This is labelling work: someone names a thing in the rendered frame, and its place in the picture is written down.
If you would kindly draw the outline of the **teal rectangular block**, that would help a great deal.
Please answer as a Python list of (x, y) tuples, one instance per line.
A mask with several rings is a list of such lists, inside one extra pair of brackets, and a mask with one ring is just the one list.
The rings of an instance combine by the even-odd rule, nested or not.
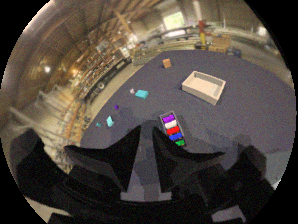
[(148, 96), (149, 92), (144, 91), (138, 91), (137, 93), (134, 93), (134, 96), (141, 97), (141, 99), (145, 99), (146, 96)]

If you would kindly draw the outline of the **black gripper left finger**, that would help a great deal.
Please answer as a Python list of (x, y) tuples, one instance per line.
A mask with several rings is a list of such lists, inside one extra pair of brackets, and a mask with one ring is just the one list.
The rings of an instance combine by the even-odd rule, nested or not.
[(128, 192), (140, 132), (141, 125), (137, 125), (128, 135), (104, 149), (86, 149), (77, 145), (64, 145), (63, 149), (68, 157), (71, 157), (73, 164), (81, 165), (82, 168), (98, 175), (110, 177), (120, 186), (121, 192)]

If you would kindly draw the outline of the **orange-brown cube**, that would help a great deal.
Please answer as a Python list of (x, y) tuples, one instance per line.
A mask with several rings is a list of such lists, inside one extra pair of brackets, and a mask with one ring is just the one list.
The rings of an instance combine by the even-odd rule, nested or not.
[(162, 61), (164, 61), (165, 68), (170, 67), (170, 60), (169, 59), (165, 59), (165, 60), (162, 60)]

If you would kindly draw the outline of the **beige open-top tray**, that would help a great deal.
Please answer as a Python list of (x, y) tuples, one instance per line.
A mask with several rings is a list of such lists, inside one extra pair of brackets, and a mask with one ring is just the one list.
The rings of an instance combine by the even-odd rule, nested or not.
[(225, 88), (223, 87), (225, 83), (225, 80), (194, 71), (181, 85), (182, 91), (192, 93), (192, 95), (208, 101), (209, 104), (216, 105), (222, 89)]

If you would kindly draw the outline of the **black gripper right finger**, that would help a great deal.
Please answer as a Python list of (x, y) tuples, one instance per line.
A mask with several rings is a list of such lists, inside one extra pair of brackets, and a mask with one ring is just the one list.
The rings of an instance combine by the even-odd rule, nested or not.
[(190, 153), (174, 143), (161, 129), (153, 128), (154, 156), (157, 161), (158, 179), (161, 193), (170, 192), (186, 177), (201, 169), (220, 164), (225, 160), (225, 152)]

